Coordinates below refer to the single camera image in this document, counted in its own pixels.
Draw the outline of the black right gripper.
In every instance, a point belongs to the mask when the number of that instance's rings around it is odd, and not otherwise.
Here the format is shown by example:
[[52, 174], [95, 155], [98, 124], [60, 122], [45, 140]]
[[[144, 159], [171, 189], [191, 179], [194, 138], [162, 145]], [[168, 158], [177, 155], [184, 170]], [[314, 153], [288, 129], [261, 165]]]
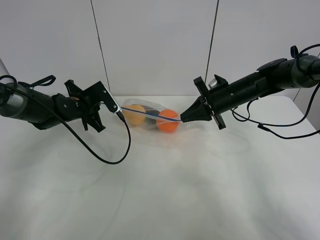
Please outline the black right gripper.
[[201, 77], [194, 80], [194, 85], [200, 97], [180, 114], [181, 121], [214, 120], [220, 130], [226, 127], [222, 113], [254, 100], [269, 90], [267, 79], [259, 74], [251, 74], [222, 88], [209, 90]]

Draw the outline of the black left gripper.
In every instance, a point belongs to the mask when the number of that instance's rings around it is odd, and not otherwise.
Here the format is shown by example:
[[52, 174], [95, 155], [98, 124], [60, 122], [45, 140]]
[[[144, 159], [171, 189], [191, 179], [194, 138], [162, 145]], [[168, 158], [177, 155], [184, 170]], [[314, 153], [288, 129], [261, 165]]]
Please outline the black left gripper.
[[68, 96], [61, 93], [53, 95], [54, 110], [65, 121], [82, 120], [85, 131], [91, 126], [98, 133], [106, 127], [102, 124], [99, 110], [101, 102], [107, 103], [110, 99], [104, 93], [104, 84], [101, 81], [91, 85], [85, 90], [78, 87], [71, 79], [64, 83]]

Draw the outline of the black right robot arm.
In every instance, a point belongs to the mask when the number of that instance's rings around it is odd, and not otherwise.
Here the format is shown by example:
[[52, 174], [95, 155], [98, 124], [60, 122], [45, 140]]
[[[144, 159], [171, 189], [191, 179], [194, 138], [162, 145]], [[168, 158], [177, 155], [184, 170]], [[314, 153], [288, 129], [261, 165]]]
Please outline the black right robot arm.
[[216, 84], [207, 88], [201, 77], [193, 83], [200, 96], [180, 115], [182, 122], [215, 120], [220, 130], [226, 127], [221, 116], [235, 107], [286, 89], [311, 88], [320, 82], [320, 59], [304, 55], [300, 59], [280, 58], [235, 82], [215, 75]]

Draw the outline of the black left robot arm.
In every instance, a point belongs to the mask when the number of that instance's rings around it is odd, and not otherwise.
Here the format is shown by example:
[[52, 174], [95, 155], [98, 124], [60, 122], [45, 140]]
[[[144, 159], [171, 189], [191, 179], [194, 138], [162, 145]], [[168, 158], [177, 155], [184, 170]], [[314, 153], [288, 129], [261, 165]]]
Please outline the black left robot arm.
[[97, 132], [105, 129], [99, 110], [104, 103], [108, 110], [116, 113], [119, 106], [101, 81], [85, 90], [73, 80], [65, 82], [68, 96], [61, 93], [47, 95], [34, 90], [37, 86], [49, 86], [55, 81], [50, 75], [35, 83], [12, 81], [0, 88], [0, 114], [3, 117], [31, 123], [39, 130], [47, 130], [62, 122], [80, 119], [85, 130], [94, 128]]

